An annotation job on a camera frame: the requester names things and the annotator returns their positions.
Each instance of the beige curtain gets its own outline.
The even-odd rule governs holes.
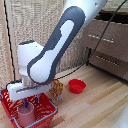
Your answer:
[[[0,89],[12,81],[13,68],[3,0],[0,0]]]

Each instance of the cable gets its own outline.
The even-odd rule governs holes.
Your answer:
[[[70,72],[70,73],[68,73],[68,74],[66,74],[66,75],[64,75],[64,76],[61,76],[61,77],[59,77],[59,78],[56,78],[56,79],[54,79],[54,80],[59,80],[59,79],[62,79],[62,78],[64,78],[64,77],[66,77],[66,76],[71,75],[72,73],[76,72],[79,68],[81,68],[87,61],[90,60],[90,58],[93,56],[94,52],[96,51],[96,49],[97,49],[97,47],[98,47],[98,45],[99,45],[101,39],[103,38],[103,36],[104,36],[104,34],[105,34],[105,32],[106,32],[106,30],[107,30],[107,28],[108,28],[110,22],[112,21],[112,19],[114,18],[114,16],[115,16],[116,13],[118,12],[118,10],[119,10],[119,9],[123,6],[123,4],[126,3],[127,1],[128,1],[128,0],[125,0],[125,1],[117,8],[117,10],[114,12],[114,14],[112,15],[112,17],[111,17],[110,20],[108,21],[108,23],[107,23],[107,25],[106,25],[106,27],[105,27],[105,29],[104,29],[104,31],[103,31],[103,33],[102,33],[100,39],[99,39],[99,41],[98,41],[98,43],[97,43],[95,49],[93,50],[92,54],[90,55],[90,57],[89,57],[82,65],[80,65],[78,68],[76,68],[74,71],[72,71],[72,72]]]

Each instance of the drawer handle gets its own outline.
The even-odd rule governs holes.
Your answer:
[[[95,38],[95,39],[100,39],[100,37],[98,37],[98,36],[94,36],[94,35],[88,35],[89,37],[92,37],[92,38]],[[114,41],[113,41],[113,39],[112,40],[107,40],[107,39],[102,39],[102,40],[104,40],[104,41],[107,41],[107,42],[109,42],[109,43],[115,43]]]
[[[108,63],[114,64],[114,65],[116,65],[116,66],[120,66],[118,63],[112,62],[112,61],[110,61],[110,60],[107,60],[107,59],[103,58],[102,56],[96,56],[96,57],[99,58],[99,59],[101,59],[101,60],[104,60],[104,61],[106,61],[106,62],[108,62]]]

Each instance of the red dish rack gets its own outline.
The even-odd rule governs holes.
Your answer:
[[[10,101],[9,92],[6,89],[0,90],[0,100],[14,128],[22,128],[19,124],[17,107],[23,101]],[[58,113],[58,108],[44,93],[40,95],[38,104],[35,103],[35,96],[28,97],[26,100],[34,105],[36,117],[36,122],[26,128],[49,128],[54,115]]]

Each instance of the red cup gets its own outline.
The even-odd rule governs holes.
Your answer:
[[[34,105],[28,102],[28,107],[26,108],[24,104],[20,104],[17,107],[19,123],[22,127],[27,127],[35,122]]]
[[[86,84],[78,79],[73,79],[68,82],[69,84],[69,90],[73,93],[82,93],[84,88],[86,87]]]

